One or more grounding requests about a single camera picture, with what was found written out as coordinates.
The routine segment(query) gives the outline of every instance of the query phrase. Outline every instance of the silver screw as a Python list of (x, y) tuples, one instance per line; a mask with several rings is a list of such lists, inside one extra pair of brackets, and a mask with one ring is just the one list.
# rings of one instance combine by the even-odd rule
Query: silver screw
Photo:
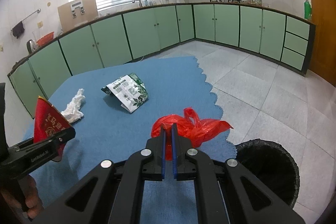
[(195, 155), (197, 155), (198, 151), (195, 148), (190, 148), (190, 149), (188, 149), (187, 153), (190, 156), (195, 156)]
[(228, 166), (230, 167), (236, 167), (238, 165), (238, 162), (235, 159), (229, 159), (227, 161)]
[(152, 151), (150, 149), (143, 149), (141, 150), (140, 153), (142, 156), (149, 156), (152, 153)]
[(110, 160), (103, 160), (100, 163), (100, 166), (103, 167), (103, 168), (109, 168), (111, 165), (112, 165), (112, 161), (110, 161)]

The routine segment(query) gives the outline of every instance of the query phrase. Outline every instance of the tile floor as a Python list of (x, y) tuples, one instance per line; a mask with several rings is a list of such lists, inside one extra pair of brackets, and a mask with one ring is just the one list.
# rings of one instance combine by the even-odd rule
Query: tile floor
[(218, 95), (222, 119), (238, 144), (261, 138), (280, 143), (300, 170), (294, 210), (313, 224), (335, 190), (336, 91), (308, 71), (305, 77), (262, 58), (193, 41), (152, 58), (194, 55)]

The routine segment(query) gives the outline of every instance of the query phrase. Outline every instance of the green and white packaging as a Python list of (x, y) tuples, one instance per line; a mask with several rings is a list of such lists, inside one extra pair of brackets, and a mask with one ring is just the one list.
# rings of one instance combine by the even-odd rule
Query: green and white packaging
[(145, 85), (135, 73), (120, 77), (101, 90), (107, 94), (114, 94), (121, 101), (121, 106), (130, 113), (148, 99)]

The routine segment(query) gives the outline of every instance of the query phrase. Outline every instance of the green bottle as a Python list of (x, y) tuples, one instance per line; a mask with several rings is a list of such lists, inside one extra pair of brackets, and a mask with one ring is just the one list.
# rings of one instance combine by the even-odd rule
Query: green bottle
[(304, 18), (311, 19), (311, 6), (308, 0), (304, 2)]

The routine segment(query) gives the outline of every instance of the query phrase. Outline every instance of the orange basket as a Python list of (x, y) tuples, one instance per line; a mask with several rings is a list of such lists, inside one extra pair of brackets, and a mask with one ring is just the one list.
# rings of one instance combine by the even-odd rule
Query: orange basket
[(39, 39), (36, 43), (41, 47), (41, 46), (50, 42), (53, 39), (54, 39), (54, 32), (51, 32), (51, 33), (45, 35), (44, 37), (42, 37), (41, 39)]

